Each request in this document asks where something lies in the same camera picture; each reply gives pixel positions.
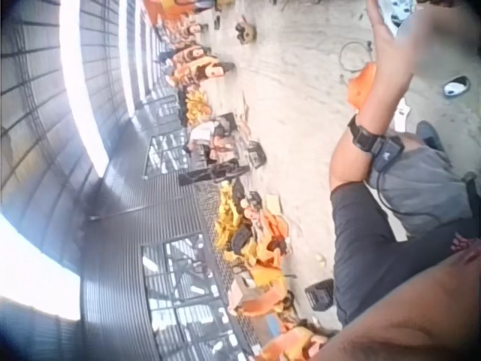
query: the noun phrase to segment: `leg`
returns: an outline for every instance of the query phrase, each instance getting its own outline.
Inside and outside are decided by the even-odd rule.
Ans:
[[[433,149],[439,143],[436,137],[429,137],[432,147],[412,135],[403,137],[401,157],[383,174],[372,170],[368,179],[412,236],[472,216],[465,183],[452,171],[446,154]]]

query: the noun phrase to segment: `corrugated metal wall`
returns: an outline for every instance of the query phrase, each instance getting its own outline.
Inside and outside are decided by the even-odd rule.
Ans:
[[[49,314],[36,312],[31,308],[2,300],[0,324],[15,324],[9,332],[0,335],[0,343],[19,350],[15,359],[84,361],[85,355],[79,339],[81,325],[78,322],[62,320]]]
[[[149,103],[127,126],[98,194],[97,218],[88,226],[82,300],[92,359],[159,359],[141,246],[211,235],[195,186],[179,187],[177,173],[143,177],[150,139],[180,129],[177,113],[169,114],[171,107],[162,104],[169,99]],[[238,338],[246,344],[242,335]]]
[[[139,102],[134,4],[129,0],[129,54],[134,101]],[[2,22],[2,213],[43,253],[80,274],[82,229],[99,179],[65,90],[59,7],[60,0],[19,0]],[[112,156],[129,119],[120,77],[118,1],[81,0],[80,27],[86,85]],[[85,359],[77,323],[5,305],[2,331],[21,335],[17,339],[29,350],[27,356]]]

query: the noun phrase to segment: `wire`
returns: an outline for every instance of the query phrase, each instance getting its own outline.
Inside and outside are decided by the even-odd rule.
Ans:
[[[345,49],[350,46],[350,45],[358,45],[360,47],[362,47],[364,50],[366,50],[366,53],[368,53],[369,55],[369,60],[372,62],[373,61],[373,54],[372,54],[372,42],[371,41],[368,41],[368,44],[367,45],[364,45],[362,42],[360,41],[349,41],[348,43],[345,43],[343,45],[343,47],[340,49],[340,52],[339,52],[339,57],[338,57],[338,61],[339,61],[339,65],[340,67],[344,70],[344,71],[348,71],[349,73],[357,73],[359,71],[361,71],[364,66],[362,68],[359,68],[359,69],[349,69],[347,68],[344,63],[343,63],[343,54],[344,54],[344,51]]]
[[[397,214],[398,216],[406,216],[406,217],[425,216],[425,217],[430,217],[433,220],[436,220],[439,224],[443,223],[443,221],[438,216],[436,216],[435,214],[423,213],[423,212],[419,212],[419,213],[417,213],[417,212],[400,212],[400,211],[396,211],[395,209],[389,207],[386,204],[386,202],[384,201],[383,197],[381,196],[380,187],[379,187],[381,175],[383,175],[383,174],[384,174],[383,172],[379,172],[377,174],[376,191],[377,191],[377,196],[378,196],[379,200],[381,201],[381,203],[383,204],[384,207],[386,207],[392,213]]]

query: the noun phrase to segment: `seated person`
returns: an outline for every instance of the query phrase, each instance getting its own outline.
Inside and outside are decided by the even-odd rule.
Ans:
[[[231,148],[227,147],[225,139],[228,136],[227,131],[222,126],[221,122],[217,120],[210,120],[208,122],[196,126],[189,135],[189,142],[184,145],[183,149],[187,154],[191,154],[196,145],[203,145],[209,147],[210,159],[217,159],[218,152],[229,152]]]
[[[405,138],[404,152],[381,176],[371,169],[377,155],[370,145],[353,137],[360,126],[371,140],[386,133],[409,88],[416,54],[413,38],[395,42],[377,0],[368,0],[368,15],[376,79],[330,168],[335,298],[345,327],[314,359],[478,360],[481,205],[472,181],[467,188],[454,175],[426,122],[418,127],[420,139]],[[396,241],[366,180],[398,211],[409,241]]]

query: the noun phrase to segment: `black shoe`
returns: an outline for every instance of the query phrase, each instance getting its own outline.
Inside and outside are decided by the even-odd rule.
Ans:
[[[427,120],[419,122],[416,127],[416,135],[431,149],[445,152],[436,129]]]

